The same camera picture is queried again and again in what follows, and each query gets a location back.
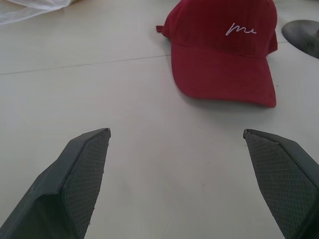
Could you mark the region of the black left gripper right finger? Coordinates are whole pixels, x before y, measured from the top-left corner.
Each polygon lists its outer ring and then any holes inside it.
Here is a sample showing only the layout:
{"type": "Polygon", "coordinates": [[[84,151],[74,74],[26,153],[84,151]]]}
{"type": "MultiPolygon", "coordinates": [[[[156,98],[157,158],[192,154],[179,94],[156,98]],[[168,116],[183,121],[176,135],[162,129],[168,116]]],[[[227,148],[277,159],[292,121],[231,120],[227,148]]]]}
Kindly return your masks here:
{"type": "Polygon", "coordinates": [[[295,141],[246,129],[260,192],[285,239],[319,239],[319,164],[295,141]]]}

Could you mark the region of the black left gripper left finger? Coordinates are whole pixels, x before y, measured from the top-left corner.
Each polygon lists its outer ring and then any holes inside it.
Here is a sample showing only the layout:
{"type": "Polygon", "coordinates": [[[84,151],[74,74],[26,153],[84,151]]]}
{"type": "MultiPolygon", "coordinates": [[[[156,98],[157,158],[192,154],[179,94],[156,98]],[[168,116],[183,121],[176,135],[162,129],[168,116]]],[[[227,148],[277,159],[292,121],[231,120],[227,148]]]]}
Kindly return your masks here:
{"type": "Polygon", "coordinates": [[[68,142],[0,227],[0,239],[84,239],[100,193],[109,128],[68,142]]]}

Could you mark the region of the dark round object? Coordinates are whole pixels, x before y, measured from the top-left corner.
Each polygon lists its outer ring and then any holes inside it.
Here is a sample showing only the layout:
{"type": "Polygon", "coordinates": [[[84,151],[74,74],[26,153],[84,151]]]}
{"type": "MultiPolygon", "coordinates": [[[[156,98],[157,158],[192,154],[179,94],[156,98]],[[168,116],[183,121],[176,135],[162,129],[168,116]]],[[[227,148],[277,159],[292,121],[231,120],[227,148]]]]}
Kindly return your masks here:
{"type": "Polygon", "coordinates": [[[281,32],[294,47],[319,59],[319,21],[290,21],[282,27],[281,32]]]}

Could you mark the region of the red baseball cap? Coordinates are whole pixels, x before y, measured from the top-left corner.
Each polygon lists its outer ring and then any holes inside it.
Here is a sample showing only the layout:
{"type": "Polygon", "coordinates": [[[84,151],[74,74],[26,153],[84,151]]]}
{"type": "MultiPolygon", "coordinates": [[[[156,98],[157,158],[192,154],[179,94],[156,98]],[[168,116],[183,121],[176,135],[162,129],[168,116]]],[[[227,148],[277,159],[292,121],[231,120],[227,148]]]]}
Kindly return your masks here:
{"type": "Polygon", "coordinates": [[[273,0],[180,0],[156,30],[171,43],[183,94],[273,108],[267,56],[278,48],[276,25],[273,0]]]}

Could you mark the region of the clear plastic bag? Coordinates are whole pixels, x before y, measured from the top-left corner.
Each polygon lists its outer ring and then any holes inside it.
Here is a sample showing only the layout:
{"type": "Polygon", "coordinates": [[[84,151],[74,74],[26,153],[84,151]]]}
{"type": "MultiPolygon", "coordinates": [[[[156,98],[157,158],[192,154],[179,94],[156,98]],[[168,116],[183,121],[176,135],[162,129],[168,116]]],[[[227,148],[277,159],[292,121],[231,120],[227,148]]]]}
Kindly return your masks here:
{"type": "Polygon", "coordinates": [[[60,10],[78,0],[0,0],[0,26],[60,10]]]}

